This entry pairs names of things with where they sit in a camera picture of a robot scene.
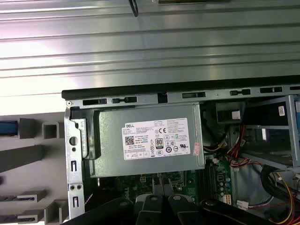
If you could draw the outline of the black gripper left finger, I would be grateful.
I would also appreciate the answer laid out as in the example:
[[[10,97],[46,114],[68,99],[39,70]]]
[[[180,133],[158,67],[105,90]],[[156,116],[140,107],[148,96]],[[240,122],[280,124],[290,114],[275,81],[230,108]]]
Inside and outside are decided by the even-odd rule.
[[[164,203],[161,178],[152,179],[152,193],[139,195],[136,202],[111,200],[73,219],[66,225],[160,225]]]

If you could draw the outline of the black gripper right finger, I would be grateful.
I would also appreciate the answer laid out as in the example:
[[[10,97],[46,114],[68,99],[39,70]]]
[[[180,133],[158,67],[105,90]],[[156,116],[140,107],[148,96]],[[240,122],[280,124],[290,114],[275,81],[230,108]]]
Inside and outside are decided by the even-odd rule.
[[[266,219],[216,199],[204,199],[196,205],[186,195],[175,194],[169,179],[164,193],[180,225],[271,225]]]

